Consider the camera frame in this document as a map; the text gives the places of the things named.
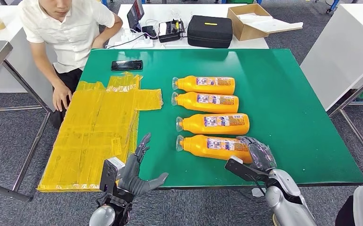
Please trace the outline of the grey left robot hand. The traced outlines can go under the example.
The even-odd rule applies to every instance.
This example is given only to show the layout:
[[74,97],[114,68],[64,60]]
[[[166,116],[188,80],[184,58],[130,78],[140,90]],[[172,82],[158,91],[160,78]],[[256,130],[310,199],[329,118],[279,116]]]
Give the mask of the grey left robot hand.
[[137,145],[135,152],[130,154],[125,164],[125,174],[119,180],[118,188],[126,190],[135,196],[143,195],[162,186],[169,174],[163,172],[159,177],[152,180],[142,180],[139,177],[140,165],[143,161],[146,151],[150,148],[148,143],[151,139],[151,133],[147,133]]

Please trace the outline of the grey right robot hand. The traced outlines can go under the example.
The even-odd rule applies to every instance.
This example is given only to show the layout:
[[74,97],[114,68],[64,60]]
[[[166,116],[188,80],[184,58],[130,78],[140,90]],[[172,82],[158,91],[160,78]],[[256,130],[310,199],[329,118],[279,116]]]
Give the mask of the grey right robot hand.
[[252,168],[262,172],[277,168],[277,163],[268,145],[253,137],[238,136],[237,139],[248,146],[253,161]]

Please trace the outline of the person's right hand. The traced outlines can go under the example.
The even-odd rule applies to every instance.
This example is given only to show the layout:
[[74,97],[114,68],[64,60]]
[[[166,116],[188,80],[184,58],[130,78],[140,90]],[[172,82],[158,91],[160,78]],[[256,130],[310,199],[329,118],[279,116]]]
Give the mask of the person's right hand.
[[53,83],[53,105],[54,108],[60,112],[68,109],[68,100],[72,99],[72,92],[70,89],[61,81]]

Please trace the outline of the person's left hand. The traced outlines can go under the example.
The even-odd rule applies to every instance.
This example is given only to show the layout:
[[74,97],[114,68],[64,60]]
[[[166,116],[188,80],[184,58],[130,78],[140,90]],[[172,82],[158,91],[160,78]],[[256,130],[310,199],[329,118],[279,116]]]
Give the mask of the person's left hand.
[[96,37],[92,43],[91,48],[92,49],[98,49],[98,48],[103,48],[104,44],[105,44],[106,40],[101,38],[101,37]]

